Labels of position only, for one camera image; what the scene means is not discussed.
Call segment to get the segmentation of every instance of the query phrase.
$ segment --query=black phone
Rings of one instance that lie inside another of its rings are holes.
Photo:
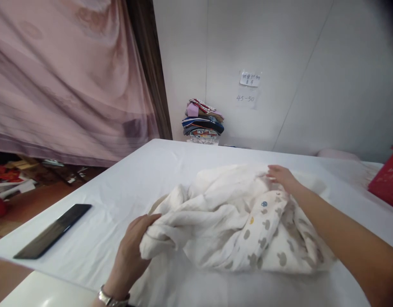
[[[92,205],[75,204],[48,226],[33,241],[26,245],[13,258],[38,259],[48,251],[74,225]]]

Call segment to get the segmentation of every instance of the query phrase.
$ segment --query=wristwatch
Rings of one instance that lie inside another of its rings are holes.
[[[112,297],[106,295],[104,291],[102,290],[104,288],[104,285],[101,286],[98,292],[98,299],[103,302],[106,306],[112,306],[112,307],[127,307],[128,306],[128,300],[129,300],[129,294],[123,301],[117,301],[114,300]]]

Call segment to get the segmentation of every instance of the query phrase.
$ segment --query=human hand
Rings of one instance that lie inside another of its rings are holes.
[[[148,226],[161,217],[160,214],[143,215],[129,224],[119,244],[114,266],[103,291],[116,300],[124,300],[133,284],[142,276],[151,260],[141,258],[140,243]]]
[[[292,175],[288,168],[284,168],[280,165],[268,165],[269,173],[266,177],[272,178],[271,181],[274,183],[280,183],[288,193],[292,193],[293,189],[300,185],[297,179]]]

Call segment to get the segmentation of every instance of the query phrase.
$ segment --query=baby blanket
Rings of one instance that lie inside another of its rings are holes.
[[[141,256],[183,249],[199,268],[310,274],[335,257],[295,200],[266,177],[265,165],[232,165],[197,174],[156,207],[161,213],[144,234]],[[311,176],[296,177],[320,187]]]

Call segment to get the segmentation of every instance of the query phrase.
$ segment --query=red basket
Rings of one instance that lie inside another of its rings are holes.
[[[393,206],[393,155],[370,182],[368,190]]]

